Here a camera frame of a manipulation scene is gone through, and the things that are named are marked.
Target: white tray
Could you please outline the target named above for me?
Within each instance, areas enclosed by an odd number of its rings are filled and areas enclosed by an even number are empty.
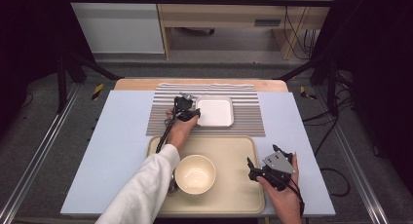
[[[195,106],[201,109],[201,118],[198,120],[201,127],[230,127],[234,124],[232,100],[228,96],[198,96]]]

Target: wooden table edge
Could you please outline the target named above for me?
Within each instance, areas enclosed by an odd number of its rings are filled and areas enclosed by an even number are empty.
[[[125,78],[116,82],[116,91],[154,91],[159,84],[231,84],[254,85],[259,92],[288,92],[286,83],[282,80],[258,79],[173,79],[173,78]]]

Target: white lab coat sleeve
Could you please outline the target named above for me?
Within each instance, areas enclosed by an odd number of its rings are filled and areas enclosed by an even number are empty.
[[[179,161],[178,151],[171,144],[165,145],[158,154],[146,158],[96,223],[153,223],[167,195],[172,172]]]

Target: white cabinet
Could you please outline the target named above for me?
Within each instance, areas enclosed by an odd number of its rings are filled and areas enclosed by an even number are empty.
[[[163,54],[155,4],[72,3],[94,54]]]

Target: gray striped mat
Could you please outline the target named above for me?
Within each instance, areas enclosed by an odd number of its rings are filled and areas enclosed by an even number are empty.
[[[179,93],[194,96],[224,95],[233,102],[234,124],[231,127],[199,127],[195,126],[194,135],[249,135],[265,136],[258,96],[253,85],[181,85],[160,84],[155,90],[147,136],[162,135],[165,131],[165,111],[173,107],[173,99]]]

